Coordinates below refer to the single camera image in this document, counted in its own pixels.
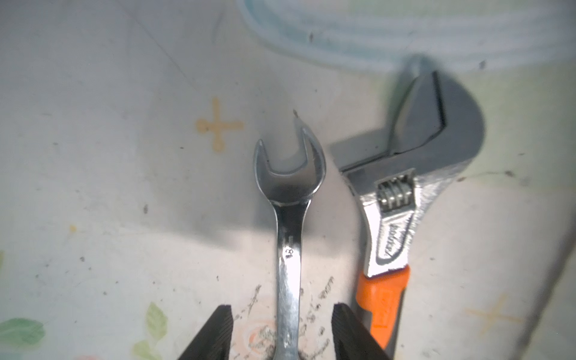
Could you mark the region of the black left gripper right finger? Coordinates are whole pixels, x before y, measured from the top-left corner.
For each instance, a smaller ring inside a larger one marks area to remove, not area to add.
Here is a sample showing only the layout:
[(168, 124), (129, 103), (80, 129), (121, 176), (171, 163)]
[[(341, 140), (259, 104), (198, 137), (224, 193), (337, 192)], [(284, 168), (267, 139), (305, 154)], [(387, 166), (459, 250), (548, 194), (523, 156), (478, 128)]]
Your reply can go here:
[(347, 304), (334, 304), (331, 330), (337, 360), (390, 360)]

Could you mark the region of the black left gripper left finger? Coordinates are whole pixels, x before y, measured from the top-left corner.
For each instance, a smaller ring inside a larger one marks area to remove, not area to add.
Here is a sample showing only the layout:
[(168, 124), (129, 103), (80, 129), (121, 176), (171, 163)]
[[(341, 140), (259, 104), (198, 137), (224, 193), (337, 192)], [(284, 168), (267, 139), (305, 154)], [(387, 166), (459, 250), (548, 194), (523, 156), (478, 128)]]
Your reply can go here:
[(233, 324), (232, 307), (229, 304), (217, 306), (178, 360), (228, 360)]

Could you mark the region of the large silver open-end wrench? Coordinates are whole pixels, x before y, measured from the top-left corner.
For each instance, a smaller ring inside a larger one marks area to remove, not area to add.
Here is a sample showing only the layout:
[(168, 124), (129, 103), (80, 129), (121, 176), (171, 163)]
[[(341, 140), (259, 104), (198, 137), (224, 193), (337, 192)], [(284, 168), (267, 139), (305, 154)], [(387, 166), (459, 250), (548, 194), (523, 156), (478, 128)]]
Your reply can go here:
[(322, 146), (306, 124), (299, 129), (305, 160), (288, 172), (271, 168), (264, 142), (256, 143), (256, 185), (274, 210), (277, 232), (277, 316), (273, 359), (299, 359), (302, 233), (314, 195), (326, 177)]

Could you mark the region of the orange handled adjustable wrench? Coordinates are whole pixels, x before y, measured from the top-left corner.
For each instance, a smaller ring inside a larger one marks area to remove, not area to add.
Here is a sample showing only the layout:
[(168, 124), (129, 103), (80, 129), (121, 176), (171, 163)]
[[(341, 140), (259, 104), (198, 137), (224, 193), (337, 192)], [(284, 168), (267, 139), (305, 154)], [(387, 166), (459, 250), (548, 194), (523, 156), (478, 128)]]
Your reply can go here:
[(369, 333), (392, 358), (410, 278), (416, 230), (439, 195), (478, 155), (485, 138), (479, 105), (452, 76), (417, 76), (403, 99), (388, 150), (340, 169), (367, 233), (355, 300)]

